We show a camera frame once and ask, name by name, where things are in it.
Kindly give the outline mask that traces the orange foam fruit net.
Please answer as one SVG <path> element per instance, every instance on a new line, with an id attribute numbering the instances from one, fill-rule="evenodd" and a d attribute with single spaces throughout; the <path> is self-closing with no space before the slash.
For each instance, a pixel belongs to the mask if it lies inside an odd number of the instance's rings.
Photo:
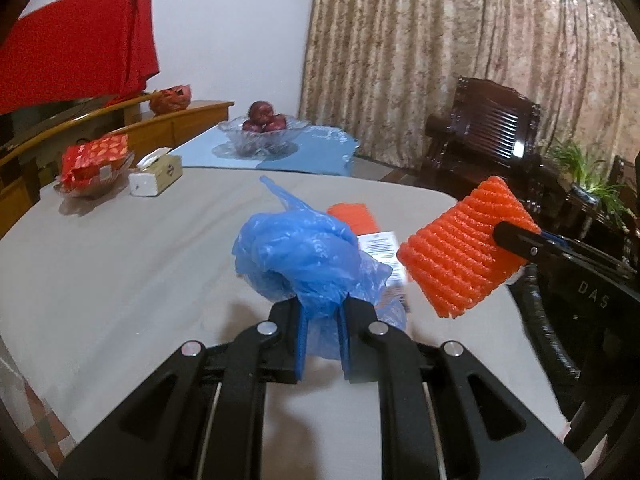
<path id="1" fill-rule="evenodd" d="M 400 244 L 397 259 L 441 318 L 474 308 L 525 263 L 492 237 L 503 221 L 541 232 L 506 182 L 491 176 Z"/>

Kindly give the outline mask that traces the blue plastic bag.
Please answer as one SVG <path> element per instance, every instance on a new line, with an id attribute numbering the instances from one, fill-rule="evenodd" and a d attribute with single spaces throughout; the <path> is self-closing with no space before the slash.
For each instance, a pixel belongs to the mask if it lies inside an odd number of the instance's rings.
<path id="1" fill-rule="evenodd" d="M 373 304 L 381 321 L 404 330 L 405 307 L 398 299 L 383 300 L 392 268 L 361 250 L 343 221 L 267 177 L 260 182 L 283 210 L 254 214 L 242 225 L 232 247 L 235 271 L 272 302 L 299 300 L 308 321 L 302 343 L 308 356 L 341 357 L 335 315 L 349 296 Z"/>

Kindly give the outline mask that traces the dark wooden side table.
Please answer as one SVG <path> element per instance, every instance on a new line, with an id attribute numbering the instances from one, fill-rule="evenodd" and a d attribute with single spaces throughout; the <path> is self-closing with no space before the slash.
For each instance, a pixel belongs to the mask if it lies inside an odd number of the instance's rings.
<path id="1" fill-rule="evenodd" d="M 541 197 L 540 225 L 548 232 L 579 240 L 604 252 L 620 252 L 626 242 L 638 240 L 634 219 L 621 214 L 616 221 L 586 192 L 556 186 L 544 187 Z"/>

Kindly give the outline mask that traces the green potted plant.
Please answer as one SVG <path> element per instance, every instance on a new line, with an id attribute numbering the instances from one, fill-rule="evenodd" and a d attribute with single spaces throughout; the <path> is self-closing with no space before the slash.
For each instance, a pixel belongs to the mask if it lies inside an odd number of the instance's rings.
<path id="1" fill-rule="evenodd" d="M 620 199 L 620 185 L 605 179 L 605 160 L 596 148 L 582 148 L 574 140 L 554 141 L 547 152 L 562 174 L 570 177 L 575 188 L 597 200 L 604 214 L 620 221 L 623 214 L 634 220 L 636 214 Z"/>

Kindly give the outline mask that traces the grey tablecloth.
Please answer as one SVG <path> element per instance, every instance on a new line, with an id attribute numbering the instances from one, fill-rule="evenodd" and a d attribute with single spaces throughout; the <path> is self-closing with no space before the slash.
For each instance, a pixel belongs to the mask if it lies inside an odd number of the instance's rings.
<path id="1" fill-rule="evenodd" d="M 258 212 L 280 211 L 262 174 L 188 169 L 167 191 L 122 191 L 73 210 L 49 193 L 1 242 L 1 336 L 29 385 L 83 439 L 180 344 L 213 346 L 270 304 L 231 249 Z M 311 358 L 302 382 L 267 392 L 267 479 L 376 479 L 374 385 Z"/>

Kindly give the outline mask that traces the light blue table mat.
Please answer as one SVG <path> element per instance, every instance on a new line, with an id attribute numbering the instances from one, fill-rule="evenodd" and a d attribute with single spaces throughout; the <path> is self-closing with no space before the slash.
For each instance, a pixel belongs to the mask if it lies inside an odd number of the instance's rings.
<path id="1" fill-rule="evenodd" d="M 349 177 L 358 146 L 358 142 L 340 128 L 310 126 L 282 154 L 242 157 L 215 126 L 175 148 L 171 154 L 182 158 L 183 168 L 257 169 Z"/>

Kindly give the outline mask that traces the glass fruit bowl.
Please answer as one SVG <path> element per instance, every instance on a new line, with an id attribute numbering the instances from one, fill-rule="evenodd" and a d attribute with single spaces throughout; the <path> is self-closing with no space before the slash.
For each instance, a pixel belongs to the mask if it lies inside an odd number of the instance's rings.
<path id="1" fill-rule="evenodd" d="M 297 150 L 295 140 L 310 127 L 310 122 L 285 116 L 285 127 L 271 127 L 267 131 L 244 128 L 247 117 L 241 116 L 220 122 L 217 128 L 228 139 L 227 146 L 240 157 L 284 156 Z"/>

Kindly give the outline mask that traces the tissue box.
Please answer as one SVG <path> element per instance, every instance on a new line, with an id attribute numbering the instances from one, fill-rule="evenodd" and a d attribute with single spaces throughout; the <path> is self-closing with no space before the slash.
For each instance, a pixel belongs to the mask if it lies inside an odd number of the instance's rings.
<path id="1" fill-rule="evenodd" d="M 136 197 L 156 197 L 182 177 L 182 157 L 170 148 L 157 148 L 140 159 L 128 176 L 129 191 Z"/>

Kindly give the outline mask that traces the red apples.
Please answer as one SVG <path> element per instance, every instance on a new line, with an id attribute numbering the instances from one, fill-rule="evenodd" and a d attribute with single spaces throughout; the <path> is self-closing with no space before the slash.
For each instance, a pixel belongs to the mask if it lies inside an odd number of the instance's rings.
<path id="1" fill-rule="evenodd" d="M 244 131 L 254 133 L 273 132 L 288 128 L 286 117 L 276 114 L 272 105 L 266 101 L 254 102 L 247 113 L 247 120 L 243 122 Z"/>

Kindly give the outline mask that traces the glass snack dish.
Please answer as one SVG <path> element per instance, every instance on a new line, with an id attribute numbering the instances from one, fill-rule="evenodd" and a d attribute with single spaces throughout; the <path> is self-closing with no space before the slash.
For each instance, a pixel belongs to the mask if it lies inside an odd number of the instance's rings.
<path id="1" fill-rule="evenodd" d="M 65 184 L 60 178 L 57 178 L 53 189 L 63 197 L 96 200 L 112 191 L 126 188 L 129 169 L 133 161 L 134 152 L 130 152 L 116 170 L 108 165 L 102 166 L 96 176 L 73 184 Z"/>

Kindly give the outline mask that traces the floral beige curtain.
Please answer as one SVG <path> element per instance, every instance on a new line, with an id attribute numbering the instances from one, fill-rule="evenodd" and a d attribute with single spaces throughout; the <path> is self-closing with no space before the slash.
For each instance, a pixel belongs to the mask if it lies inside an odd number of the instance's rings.
<path id="1" fill-rule="evenodd" d="M 639 41 L 614 0 L 314 0 L 300 114 L 416 168 L 462 77 L 541 108 L 538 145 L 639 149 Z"/>

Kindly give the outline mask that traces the red snack packet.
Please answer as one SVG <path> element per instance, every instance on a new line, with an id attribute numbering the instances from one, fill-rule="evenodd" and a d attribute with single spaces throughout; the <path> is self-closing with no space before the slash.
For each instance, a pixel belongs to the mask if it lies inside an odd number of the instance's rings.
<path id="1" fill-rule="evenodd" d="M 73 184 L 98 174 L 102 166 L 118 169 L 130 153 L 126 134 L 108 134 L 102 138 L 70 146 L 62 156 L 61 181 Z"/>

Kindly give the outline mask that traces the wooden bench backrest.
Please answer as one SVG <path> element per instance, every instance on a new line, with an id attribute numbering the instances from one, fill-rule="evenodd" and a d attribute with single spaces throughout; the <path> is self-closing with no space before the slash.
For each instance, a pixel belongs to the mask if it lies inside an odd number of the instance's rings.
<path id="1" fill-rule="evenodd" d="M 178 148 L 210 127 L 229 118 L 231 101 L 191 102 L 185 110 L 157 116 L 150 111 L 152 96 L 105 106 L 101 99 L 78 108 L 79 115 L 1 148 L 1 233 L 6 234 L 35 203 L 40 188 L 61 172 L 62 154 L 72 144 L 81 144 L 109 134 L 126 134 L 134 158 L 168 146 Z"/>

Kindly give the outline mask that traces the red cloth cover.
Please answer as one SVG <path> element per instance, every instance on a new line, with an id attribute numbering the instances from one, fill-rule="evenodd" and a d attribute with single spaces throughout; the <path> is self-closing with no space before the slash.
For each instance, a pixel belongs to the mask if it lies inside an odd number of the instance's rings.
<path id="1" fill-rule="evenodd" d="M 152 0 L 58 0 L 18 20 L 1 45 L 1 113 L 137 96 L 160 72 Z"/>

